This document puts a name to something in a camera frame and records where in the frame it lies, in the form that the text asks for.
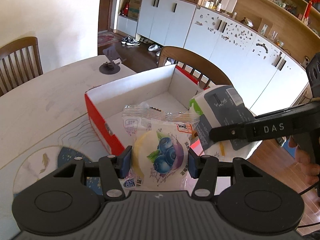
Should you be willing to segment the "person's right hand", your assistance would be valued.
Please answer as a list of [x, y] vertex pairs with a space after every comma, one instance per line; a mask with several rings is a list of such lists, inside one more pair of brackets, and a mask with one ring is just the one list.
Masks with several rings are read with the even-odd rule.
[[295, 149], [295, 160], [306, 178], [306, 183], [311, 185], [319, 181], [319, 165], [311, 161], [310, 154], [302, 150], [293, 137], [280, 137], [277, 142], [282, 146], [286, 142], [290, 148]]

